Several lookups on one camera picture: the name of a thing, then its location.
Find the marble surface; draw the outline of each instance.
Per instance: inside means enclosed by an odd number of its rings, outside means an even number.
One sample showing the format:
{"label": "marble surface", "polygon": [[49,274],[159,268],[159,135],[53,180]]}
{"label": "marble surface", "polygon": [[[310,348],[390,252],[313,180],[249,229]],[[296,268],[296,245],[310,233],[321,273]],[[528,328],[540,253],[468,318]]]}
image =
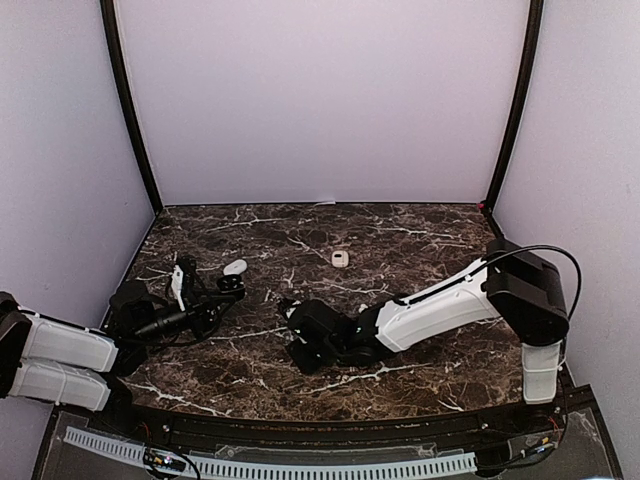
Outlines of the marble surface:
{"label": "marble surface", "polygon": [[[129,278],[163,295],[176,253],[215,285],[244,258],[247,297],[204,344],[152,356],[125,379],[135,402],[244,419],[380,420],[480,409],[521,398],[520,345],[500,319],[428,339],[368,368],[302,375],[285,351],[281,297],[319,298],[356,315],[441,281],[493,238],[472,205],[247,205],[165,209]],[[331,265],[333,250],[350,265]]]}

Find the purple wall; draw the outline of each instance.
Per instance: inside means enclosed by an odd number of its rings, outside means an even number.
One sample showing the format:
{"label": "purple wall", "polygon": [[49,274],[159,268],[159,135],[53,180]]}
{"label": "purple wall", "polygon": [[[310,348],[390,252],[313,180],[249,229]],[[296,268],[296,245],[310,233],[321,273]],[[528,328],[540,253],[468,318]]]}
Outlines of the purple wall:
{"label": "purple wall", "polygon": [[[496,212],[507,236],[584,269],[569,334],[623,468],[640,472],[640,4],[546,2],[531,90]],[[575,274],[563,269],[567,296]]]}
{"label": "purple wall", "polygon": [[[153,218],[99,3],[0,2],[0,65],[0,290],[96,326]],[[30,478],[49,411],[0,400],[0,478]]]}
{"label": "purple wall", "polygon": [[118,5],[167,204],[486,193],[527,1]]}

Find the curved black metal frame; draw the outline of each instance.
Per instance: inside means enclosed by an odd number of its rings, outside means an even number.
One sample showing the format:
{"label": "curved black metal frame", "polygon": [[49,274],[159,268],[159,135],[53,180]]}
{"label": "curved black metal frame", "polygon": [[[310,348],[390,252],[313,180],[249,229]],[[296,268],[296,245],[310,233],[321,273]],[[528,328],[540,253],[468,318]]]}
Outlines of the curved black metal frame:
{"label": "curved black metal frame", "polygon": [[531,82],[531,73],[533,72],[533,63],[536,56],[536,48],[538,46],[538,37],[540,35],[540,25],[542,24],[542,10],[544,0],[531,0],[529,5],[529,18],[527,20],[527,31],[524,37],[524,47],[522,48],[522,57],[520,59],[520,69],[518,71],[518,79],[516,81],[516,89],[513,94],[511,110],[509,111],[509,119],[505,128],[500,153],[496,161],[496,167],[493,171],[491,184],[487,192],[486,198],[480,203],[480,209],[484,213],[489,226],[493,233],[498,236],[504,236],[498,223],[493,218],[493,210],[498,202],[500,190],[504,183],[509,161],[513,154],[513,147],[516,143],[516,137],[522,120],[522,113],[529,91],[529,83]]}
{"label": "curved black metal frame", "polygon": [[109,50],[109,58],[111,59],[111,68],[113,70],[113,78],[116,82],[118,97],[120,98],[120,107],[122,115],[127,125],[129,139],[133,147],[133,153],[138,163],[138,169],[142,176],[147,196],[153,207],[153,211],[158,215],[164,208],[158,185],[151,170],[151,163],[147,155],[147,149],[142,139],[142,132],[138,123],[136,109],[133,104],[131,88],[127,78],[127,70],[122,53],[122,45],[120,44],[120,35],[118,33],[118,20],[116,18],[116,10],[114,0],[100,0],[100,8],[102,9],[102,22],[104,24],[104,33],[107,39],[107,48]]}

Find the white arm segment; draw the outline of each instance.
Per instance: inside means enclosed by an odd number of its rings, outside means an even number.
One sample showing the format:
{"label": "white arm segment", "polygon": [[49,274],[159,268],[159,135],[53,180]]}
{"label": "white arm segment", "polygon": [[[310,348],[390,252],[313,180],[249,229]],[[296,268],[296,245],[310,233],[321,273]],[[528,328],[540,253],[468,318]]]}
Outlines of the white arm segment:
{"label": "white arm segment", "polygon": [[9,395],[102,410],[111,390],[100,375],[44,359],[23,359]]}
{"label": "white arm segment", "polygon": [[37,315],[24,315],[32,325],[22,358],[45,358],[96,372],[111,370],[118,348],[110,338],[92,333],[89,329],[45,320]]}
{"label": "white arm segment", "polygon": [[[487,271],[468,276],[482,264],[482,260],[476,260],[457,275],[403,299],[408,303],[457,278],[467,277],[463,282],[415,305],[387,302],[378,313],[376,338],[389,350],[400,352],[448,330],[485,318],[499,317],[500,314],[480,288],[487,279]],[[555,398],[561,343],[545,347],[522,344],[522,396],[527,404],[548,403]]]}
{"label": "white arm segment", "polygon": [[[476,260],[457,275],[426,290],[403,299],[409,302],[432,292],[451,281],[467,277],[484,262]],[[406,350],[415,343],[439,333],[461,327],[485,318],[499,317],[498,311],[480,289],[487,279],[486,270],[468,277],[446,290],[415,305],[402,306],[387,302],[378,313],[376,338],[392,352]]]}

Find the small white block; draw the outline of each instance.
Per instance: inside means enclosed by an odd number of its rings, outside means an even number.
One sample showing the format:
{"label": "small white block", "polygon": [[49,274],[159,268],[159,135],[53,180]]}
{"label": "small white block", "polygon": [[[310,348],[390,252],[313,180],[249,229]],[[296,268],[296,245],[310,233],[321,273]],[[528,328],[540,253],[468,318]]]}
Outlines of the small white block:
{"label": "small white block", "polygon": [[349,254],[345,250],[336,250],[331,254],[331,264],[336,268],[349,265]]}
{"label": "small white block", "polygon": [[236,260],[235,262],[231,262],[229,265],[224,267],[224,270],[222,271],[222,273],[224,273],[225,275],[240,275],[244,273],[246,269],[247,269],[247,262],[242,259],[239,259],[239,260]]}

